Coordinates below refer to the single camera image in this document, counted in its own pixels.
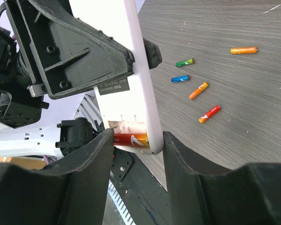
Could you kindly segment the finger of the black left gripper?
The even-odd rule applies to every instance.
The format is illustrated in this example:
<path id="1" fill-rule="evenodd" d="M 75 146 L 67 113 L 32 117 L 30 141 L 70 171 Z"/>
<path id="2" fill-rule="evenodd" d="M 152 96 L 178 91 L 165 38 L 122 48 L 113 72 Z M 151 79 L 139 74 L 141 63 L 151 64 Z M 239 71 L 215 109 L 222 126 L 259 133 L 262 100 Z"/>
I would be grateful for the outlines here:
<path id="1" fill-rule="evenodd" d="M 146 56 L 148 60 L 148 66 L 149 69 L 156 68 L 159 64 L 162 63 L 162 55 L 160 52 L 160 49 L 157 44 L 147 40 L 143 39 L 144 47 L 146 51 Z"/>

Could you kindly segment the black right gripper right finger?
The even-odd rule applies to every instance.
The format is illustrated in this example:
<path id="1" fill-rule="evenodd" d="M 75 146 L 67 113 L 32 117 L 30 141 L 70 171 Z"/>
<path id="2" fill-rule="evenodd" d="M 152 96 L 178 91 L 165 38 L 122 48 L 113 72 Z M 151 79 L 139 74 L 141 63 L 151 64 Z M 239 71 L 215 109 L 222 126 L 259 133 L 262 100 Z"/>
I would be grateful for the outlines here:
<path id="1" fill-rule="evenodd" d="M 281 163 L 218 165 L 164 132 L 175 225 L 281 225 Z"/>

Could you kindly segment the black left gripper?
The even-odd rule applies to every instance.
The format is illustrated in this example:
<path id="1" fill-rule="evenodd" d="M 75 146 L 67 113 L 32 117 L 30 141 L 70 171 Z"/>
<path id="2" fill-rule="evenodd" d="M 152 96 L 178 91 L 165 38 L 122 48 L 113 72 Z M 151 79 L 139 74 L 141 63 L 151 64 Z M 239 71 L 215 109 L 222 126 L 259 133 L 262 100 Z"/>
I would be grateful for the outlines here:
<path id="1" fill-rule="evenodd" d="M 130 50 L 70 15 L 57 0 L 6 0 L 33 84 L 52 99 L 82 93 L 133 74 Z"/>

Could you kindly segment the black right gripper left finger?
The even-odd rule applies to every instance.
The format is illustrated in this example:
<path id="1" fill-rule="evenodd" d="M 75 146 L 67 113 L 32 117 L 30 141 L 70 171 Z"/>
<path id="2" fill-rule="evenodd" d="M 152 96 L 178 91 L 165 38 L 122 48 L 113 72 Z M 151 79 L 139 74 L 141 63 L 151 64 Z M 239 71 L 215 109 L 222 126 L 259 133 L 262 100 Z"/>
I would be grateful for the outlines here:
<path id="1" fill-rule="evenodd" d="M 41 170 L 0 163 L 0 225 L 100 225 L 113 139 L 106 129 Z"/>

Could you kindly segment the white red remote control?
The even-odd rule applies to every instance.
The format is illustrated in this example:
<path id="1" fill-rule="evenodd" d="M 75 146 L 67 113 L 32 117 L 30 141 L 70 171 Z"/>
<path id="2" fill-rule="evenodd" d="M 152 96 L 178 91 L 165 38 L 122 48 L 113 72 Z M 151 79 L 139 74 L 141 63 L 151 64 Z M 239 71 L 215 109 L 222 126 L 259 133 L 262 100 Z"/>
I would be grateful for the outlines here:
<path id="1" fill-rule="evenodd" d="M 149 148 L 116 146 L 121 150 L 157 155 L 163 150 L 163 132 L 143 42 L 138 13 L 142 0 L 72 0 L 74 17 L 101 30 L 129 49 L 135 58 L 133 75 L 120 83 L 94 88 L 105 128 L 115 134 L 146 133 Z"/>

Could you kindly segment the red orange AAA battery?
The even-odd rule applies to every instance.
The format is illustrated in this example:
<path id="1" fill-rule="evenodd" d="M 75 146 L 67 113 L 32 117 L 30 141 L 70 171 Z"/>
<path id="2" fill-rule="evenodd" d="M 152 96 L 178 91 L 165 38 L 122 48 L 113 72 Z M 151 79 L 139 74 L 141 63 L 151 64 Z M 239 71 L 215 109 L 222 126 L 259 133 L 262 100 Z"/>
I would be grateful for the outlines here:
<path id="1" fill-rule="evenodd" d="M 199 122 L 202 124 L 206 122 L 208 119 L 213 117 L 216 113 L 218 113 L 221 110 L 221 107 L 219 105 L 215 105 L 212 109 L 210 109 L 208 112 L 206 112 L 203 116 L 199 118 Z"/>

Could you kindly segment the red AAA battery front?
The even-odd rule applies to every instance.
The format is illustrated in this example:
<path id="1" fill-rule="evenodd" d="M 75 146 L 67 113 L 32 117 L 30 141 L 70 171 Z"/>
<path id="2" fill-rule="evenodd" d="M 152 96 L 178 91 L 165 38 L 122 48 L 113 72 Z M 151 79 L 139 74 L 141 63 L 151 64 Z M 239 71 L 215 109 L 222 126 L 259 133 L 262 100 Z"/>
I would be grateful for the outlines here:
<path id="1" fill-rule="evenodd" d="M 114 145 L 136 148 L 149 148 L 149 141 L 146 133 L 115 134 Z"/>

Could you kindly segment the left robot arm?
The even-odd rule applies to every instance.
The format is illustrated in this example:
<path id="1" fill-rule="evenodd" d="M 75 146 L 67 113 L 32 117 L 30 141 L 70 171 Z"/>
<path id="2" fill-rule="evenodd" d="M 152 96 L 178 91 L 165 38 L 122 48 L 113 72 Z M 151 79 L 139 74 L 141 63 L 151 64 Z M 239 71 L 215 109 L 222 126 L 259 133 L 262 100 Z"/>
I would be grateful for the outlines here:
<path id="1" fill-rule="evenodd" d="M 0 4 L 0 157 L 58 158 L 103 125 L 121 150 L 156 155 L 163 135 L 134 0 Z"/>

